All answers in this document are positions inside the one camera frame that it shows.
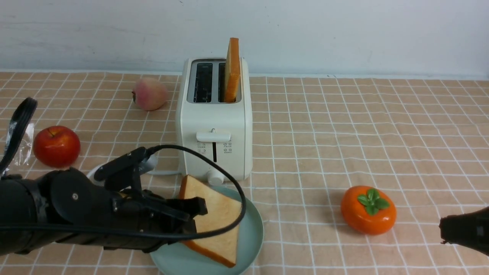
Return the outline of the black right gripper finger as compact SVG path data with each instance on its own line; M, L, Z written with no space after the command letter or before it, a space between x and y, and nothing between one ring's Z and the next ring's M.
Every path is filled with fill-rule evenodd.
M442 244L459 245L489 256L489 208L449 215L439 221Z

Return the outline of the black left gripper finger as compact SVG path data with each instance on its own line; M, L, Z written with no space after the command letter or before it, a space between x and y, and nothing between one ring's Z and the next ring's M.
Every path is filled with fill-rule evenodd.
M200 197L188 199L143 198L143 205L156 214L180 221L189 221L197 215L206 215L206 201Z

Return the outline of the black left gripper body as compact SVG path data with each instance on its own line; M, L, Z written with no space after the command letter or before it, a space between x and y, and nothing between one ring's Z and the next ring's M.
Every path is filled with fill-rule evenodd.
M143 190L141 194L124 190L103 198L101 207L91 211L77 225L92 228L91 233L70 233L57 242L106 250L135 249L148 254L197 232L194 219L184 222L146 208L143 198L150 197L166 199L150 190Z

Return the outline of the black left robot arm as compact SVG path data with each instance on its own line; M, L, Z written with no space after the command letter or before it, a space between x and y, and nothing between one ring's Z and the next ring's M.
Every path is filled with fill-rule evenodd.
M206 215L203 198L165 199L150 190L107 190L77 169L37 179L1 179L1 255L29 254L50 243L100 246L104 250L154 252L174 240L108 234L194 234L194 218Z

